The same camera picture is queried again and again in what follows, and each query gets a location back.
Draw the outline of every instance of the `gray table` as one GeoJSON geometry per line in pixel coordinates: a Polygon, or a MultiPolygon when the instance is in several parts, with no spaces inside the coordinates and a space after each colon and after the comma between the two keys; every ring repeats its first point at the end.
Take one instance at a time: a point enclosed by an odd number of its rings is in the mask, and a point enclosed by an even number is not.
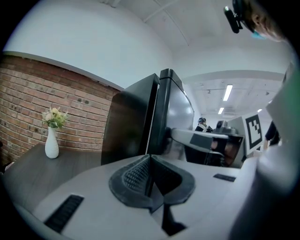
{"type": "Polygon", "coordinates": [[[45,146],[38,144],[20,157],[2,180],[12,201],[32,212],[63,183],[100,165],[100,153],[60,149],[56,159],[49,159],[45,146]]]}

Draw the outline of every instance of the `ceiling light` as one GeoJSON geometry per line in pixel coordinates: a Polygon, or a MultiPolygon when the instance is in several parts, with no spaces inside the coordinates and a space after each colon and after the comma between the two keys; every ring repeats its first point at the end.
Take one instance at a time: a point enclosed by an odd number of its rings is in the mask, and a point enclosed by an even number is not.
{"type": "Polygon", "coordinates": [[[232,89],[233,89],[232,85],[227,85],[227,89],[226,89],[223,101],[227,101],[228,100],[229,95],[230,95],[232,89]]]}
{"type": "Polygon", "coordinates": [[[220,107],[220,110],[219,110],[218,114],[221,114],[223,110],[224,110],[224,108],[220,107]]]}

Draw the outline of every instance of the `black rubber pad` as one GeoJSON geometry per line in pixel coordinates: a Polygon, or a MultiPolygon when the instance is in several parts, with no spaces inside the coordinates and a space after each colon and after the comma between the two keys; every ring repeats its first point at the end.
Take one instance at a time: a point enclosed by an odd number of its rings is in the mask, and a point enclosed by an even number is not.
{"type": "Polygon", "coordinates": [[[70,195],[59,208],[45,221],[45,225],[60,233],[83,201],[83,197],[70,195]]]}
{"type": "Polygon", "coordinates": [[[222,180],[225,180],[225,181],[230,181],[230,182],[234,182],[235,180],[235,177],[230,177],[230,176],[226,176],[226,175],[222,175],[222,174],[216,174],[214,176],[214,178],[219,178],[219,179],[222,179],[222,180]]]}

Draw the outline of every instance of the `white ceiling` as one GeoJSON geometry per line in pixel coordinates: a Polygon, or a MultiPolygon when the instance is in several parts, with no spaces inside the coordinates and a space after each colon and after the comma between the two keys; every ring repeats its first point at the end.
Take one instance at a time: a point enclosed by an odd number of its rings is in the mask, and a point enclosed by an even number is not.
{"type": "MultiPolygon", "coordinates": [[[[103,1],[112,4],[116,0],[103,1]]],[[[149,25],[172,51],[175,59],[181,58],[175,66],[176,71],[180,76],[184,75],[183,82],[191,86],[201,114],[216,115],[220,107],[225,108],[224,117],[257,111],[263,109],[280,88],[287,58],[282,57],[273,63],[269,58],[276,59],[271,56],[272,52],[281,50],[277,55],[281,56],[286,49],[278,43],[253,39],[247,30],[232,33],[223,13],[224,6],[232,5],[231,0],[117,2],[149,25]],[[222,54],[214,51],[223,51],[224,59],[220,60],[222,54]],[[235,54],[240,58],[237,62],[234,62],[235,54]],[[234,63],[236,67],[231,72],[232,66],[228,63],[234,63]],[[275,70],[264,68],[268,64],[275,70]],[[233,90],[229,100],[224,102],[222,99],[228,84],[233,84],[233,90]]]]}

